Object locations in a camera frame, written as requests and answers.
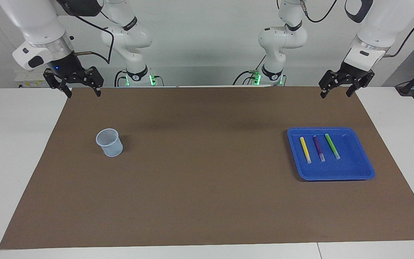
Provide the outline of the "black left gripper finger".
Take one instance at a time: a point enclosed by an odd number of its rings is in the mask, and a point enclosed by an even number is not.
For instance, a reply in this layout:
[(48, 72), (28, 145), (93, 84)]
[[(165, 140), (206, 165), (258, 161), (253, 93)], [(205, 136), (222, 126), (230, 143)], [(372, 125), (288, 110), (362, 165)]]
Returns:
[(322, 76), (318, 83), (321, 93), (320, 96), (324, 99), (327, 97), (328, 93), (334, 88), (338, 87), (340, 84), (338, 82), (338, 74), (332, 70), (328, 70)]
[(369, 70), (367, 74), (360, 77), (360, 79), (350, 76), (351, 79), (348, 80), (348, 83), (350, 83), (350, 87), (346, 91), (347, 97), (352, 97), (352, 95), (357, 90), (359, 90), (362, 87), (367, 87), (374, 75), (375, 73), (372, 70)]

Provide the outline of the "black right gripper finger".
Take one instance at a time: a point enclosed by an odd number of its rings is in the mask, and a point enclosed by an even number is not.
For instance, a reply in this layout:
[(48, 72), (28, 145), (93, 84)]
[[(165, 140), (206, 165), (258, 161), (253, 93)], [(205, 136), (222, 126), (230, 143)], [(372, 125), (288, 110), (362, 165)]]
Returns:
[(100, 88), (104, 84), (104, 79), (98, 69), (92, 66), (88, 69), (81, 69), (79, 71), (80, 83), (93, 89), (97, 97), (101, 96)]
[(43, 77), (46, 80), (47, 84), (52, 89), (57, 89), (63, 92), (67, 98), (71, 98), (72, 92), (67, 86), (67, 79), (63, 79), (61, 82), (57, 81), (53, 71), (51, 69), (45, 69)]

